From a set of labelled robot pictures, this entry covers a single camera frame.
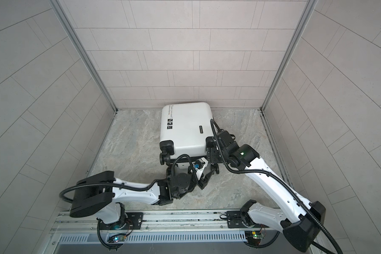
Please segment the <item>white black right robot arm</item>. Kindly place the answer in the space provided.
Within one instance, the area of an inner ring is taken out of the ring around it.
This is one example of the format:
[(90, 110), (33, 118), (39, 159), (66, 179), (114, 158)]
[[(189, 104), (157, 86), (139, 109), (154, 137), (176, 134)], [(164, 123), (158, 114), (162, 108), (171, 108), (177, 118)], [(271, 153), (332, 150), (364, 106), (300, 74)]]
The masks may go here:
[(330, 236), (324, 227), (326, 208), (319, 202), (310, 202), (280, 179), (251, 146), (238, 146), (235, 137), (212, 125), (212, 148), (219, 154), (219, 163), (233, 174), (245, 174), (257, 183), (279, 206), (273, 210), (256, 201), (247, 202), (242, 209), (245, 224), (264, 224), (282, 233), (297, 250), (305, 252), (315, 246), (324, 253), (330, 250), (315, 242), (319, 232)]

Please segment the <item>black and white suitcase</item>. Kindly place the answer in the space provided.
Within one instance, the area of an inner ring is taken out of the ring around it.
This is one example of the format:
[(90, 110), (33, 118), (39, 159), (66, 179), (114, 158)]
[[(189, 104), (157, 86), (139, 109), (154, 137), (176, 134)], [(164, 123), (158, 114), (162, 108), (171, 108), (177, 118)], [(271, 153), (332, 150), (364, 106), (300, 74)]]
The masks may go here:
[(160, 128), (160, 164), (170, 165), (186, 154), (192, 161), (205, 157), (206, 139), (213, 135), (210, 106), (205, 102), (166, 105)]

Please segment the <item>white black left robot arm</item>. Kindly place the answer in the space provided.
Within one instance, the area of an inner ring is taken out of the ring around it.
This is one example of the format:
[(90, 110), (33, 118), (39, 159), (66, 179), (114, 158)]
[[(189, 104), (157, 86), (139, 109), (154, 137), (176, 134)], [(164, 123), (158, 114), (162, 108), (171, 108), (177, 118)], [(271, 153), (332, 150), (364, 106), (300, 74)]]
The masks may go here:
[(147, 185), (123, 181), (108, 170), (77, 182), (69, 215), (72, 218), (94, 215), (105, 225), (124, 224), (125, 202), (168, 205), (195, 187), (204, 189), (211, 176), (218, 173), (218, 165), (197, 160), (187, 169), (181, 169), (178, 164), (170, 165), (165, 179), (156, 179)]

